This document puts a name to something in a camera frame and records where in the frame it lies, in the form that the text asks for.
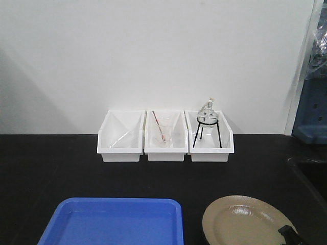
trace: glass flask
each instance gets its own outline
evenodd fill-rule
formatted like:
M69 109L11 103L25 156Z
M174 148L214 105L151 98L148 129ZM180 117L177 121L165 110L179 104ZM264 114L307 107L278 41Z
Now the glass flask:
M218 114L213 110L214 99L210 98L208 102L202 106L196 117L203 128L212 128L218 122Z

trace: tripod leg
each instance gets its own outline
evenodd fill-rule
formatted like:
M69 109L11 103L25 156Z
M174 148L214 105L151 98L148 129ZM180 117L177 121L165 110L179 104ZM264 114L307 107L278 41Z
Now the tripod leg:
M193 148L195 146L196 138L198 137L199 129L200 129L200 124L199 124L198 129L197 129L196 134L195 134L195 139L194 139L194 142L193 142Z
M220 131L219 131L219 125L218 125L218 122L217 122L217 129L218 129L219 145L220 145L220 148L222 148L222 147L221 147L221 139L220 139Z
M202 139L202 133L203 133L203 127L202 127L202 130L201 130L200 139Z

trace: plastic bag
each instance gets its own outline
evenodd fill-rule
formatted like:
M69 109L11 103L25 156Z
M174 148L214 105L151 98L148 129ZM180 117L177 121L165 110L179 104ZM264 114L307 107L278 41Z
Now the plastic bag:
M322 9L306 79L327 78L327 9Z

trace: plastic storage tray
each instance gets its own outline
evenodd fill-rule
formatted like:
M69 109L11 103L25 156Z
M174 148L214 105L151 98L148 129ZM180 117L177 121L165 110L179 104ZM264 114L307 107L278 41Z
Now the plastic storage tray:
M147 111L144 152L149 161L184 161L188 152L188 130L183 111L154 110L160 125L172 127L171 144L160 144L160 130L152 110Z
M292 134L307 144L327 144L327 78L305 80Z
M38 245L182 245L180 205L170 199L70 198Z
M224 114L221 111L215 112L218 114L221 148L216 125L211 129L203 129L202 139L198 135L195 147L193 147L193 141L198 127L198 122L196 121L198 112L185 111L189 128L189 154L194 162L227 162L229 154L234 153L233 132Z
M143 154L145 111L108 111L98 133L104 162L138 162Z

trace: sink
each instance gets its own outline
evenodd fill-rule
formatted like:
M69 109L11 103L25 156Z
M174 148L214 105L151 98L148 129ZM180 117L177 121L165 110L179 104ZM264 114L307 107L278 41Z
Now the sink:
M327 162L301 162L297 167L327 202Z
M288 164L327 212L327 161L294 157Z

